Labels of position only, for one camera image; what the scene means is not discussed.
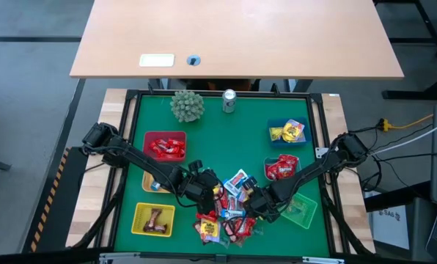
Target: red basket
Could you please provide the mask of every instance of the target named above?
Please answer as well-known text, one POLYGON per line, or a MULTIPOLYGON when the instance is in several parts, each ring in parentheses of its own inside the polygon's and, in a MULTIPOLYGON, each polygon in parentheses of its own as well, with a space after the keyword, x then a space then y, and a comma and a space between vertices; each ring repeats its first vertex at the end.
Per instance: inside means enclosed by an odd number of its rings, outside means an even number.
POLYGON ((148 131, 144 135, 144 153, 160 162, 183 162, 186 159, 186 133, 184 131, 148 131), (156 139, 176 139, 184 142, 184 156, 182 158, 158 158, 157 154, 149 148, 150 142, 156 139))

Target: green basket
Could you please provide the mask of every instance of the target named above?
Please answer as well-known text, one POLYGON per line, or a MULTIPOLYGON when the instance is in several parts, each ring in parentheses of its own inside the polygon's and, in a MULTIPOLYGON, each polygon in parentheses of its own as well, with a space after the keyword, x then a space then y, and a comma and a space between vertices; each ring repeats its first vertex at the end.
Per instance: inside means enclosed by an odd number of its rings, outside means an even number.
POLYGON ((293 196, 292 202, 282 215, 304 229, 309 229, 317 206, 318 204, 312 199, 297 193, 293 196))

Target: blue bin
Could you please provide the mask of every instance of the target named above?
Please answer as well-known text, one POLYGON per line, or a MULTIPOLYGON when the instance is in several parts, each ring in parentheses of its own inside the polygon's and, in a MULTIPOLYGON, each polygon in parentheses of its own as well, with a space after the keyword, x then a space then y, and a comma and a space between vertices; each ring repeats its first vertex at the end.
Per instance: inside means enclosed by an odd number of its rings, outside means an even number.
POLYGON ((312 140, 312 134, 311 134, 309 129, 310 129, 309 123, 305 117, 281 118, 281 119, 275 119, 275 120, 268 120, 267 135, 269 138, 269 142, 271 143, 271 147, 279 147, 279 148, 297 147, 297 146, 303 146, 312 140), (276 140, 276 141, 272 141, 271 134, 269 132, 269 128, 283 128, 285 123, 291 119, 295 120, 295 121, 297 121, 305 126, 304 127, 305 141, 304 142, 288 143, 288 142, 284 141, 284 139, 282 139, 282 138, 279 140, 276 140))

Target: soda can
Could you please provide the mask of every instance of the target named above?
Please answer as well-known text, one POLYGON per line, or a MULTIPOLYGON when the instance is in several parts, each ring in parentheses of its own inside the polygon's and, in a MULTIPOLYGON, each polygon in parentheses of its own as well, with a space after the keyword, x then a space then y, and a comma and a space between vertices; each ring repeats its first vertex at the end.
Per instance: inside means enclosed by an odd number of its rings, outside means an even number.
POLYGON ((222 97, 224 99, 224 112, 232 113, 235 110, 236 92, 232 89, 226 89, 222 97))

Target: gray carpet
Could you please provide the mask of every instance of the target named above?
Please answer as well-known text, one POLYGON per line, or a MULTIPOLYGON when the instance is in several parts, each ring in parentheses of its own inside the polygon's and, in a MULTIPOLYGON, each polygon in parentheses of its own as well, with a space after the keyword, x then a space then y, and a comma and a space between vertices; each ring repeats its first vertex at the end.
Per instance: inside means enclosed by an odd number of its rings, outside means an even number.
MULTIPOLYGON (((437 6, 424 1, 437 28, 437 6)), ((0 0, 0 35, 81 35, 92 0, 0 0)), ((426 37, 427 30, 413 7, 379 4, 377 7, 390 37, 426 37)), ((12 164, 0 172, 0 254, 19 250, 25 224, 37 197, 49 155, 56 143, 76 80, 68 74, 77 43, 0 43, 0 160, 12 164)), ((437 80, 436 49, 431 45, 396 45, 394 51, 405 74, 402 81, 315 81, 310 92, 339 93, 349 129, 371 126, 385 117, 403 125, 432 112, 432 102, 383 100, 385 89, 422 90, 437 80)), ((274 81, 264 81, 269 90, 274 81)), ((88 80, 68 145, 79 145, 97 120, 107 88, 146 88, 146 80, 88 80)), ((378 135, 379 144, 417 129, 378 135)), ((367 145, 373 132, 361 134, 367 145)), ((430 137, 394 150, 382 157, 430 152, 430 137)), ((430 159, 393 161, 408 184, 427 180, 430 159)), ((375 172, 368 161, 359 168, 362 177, 375 172)), ((388 168, 383 168, 381 188, 403 187, 388 168)))

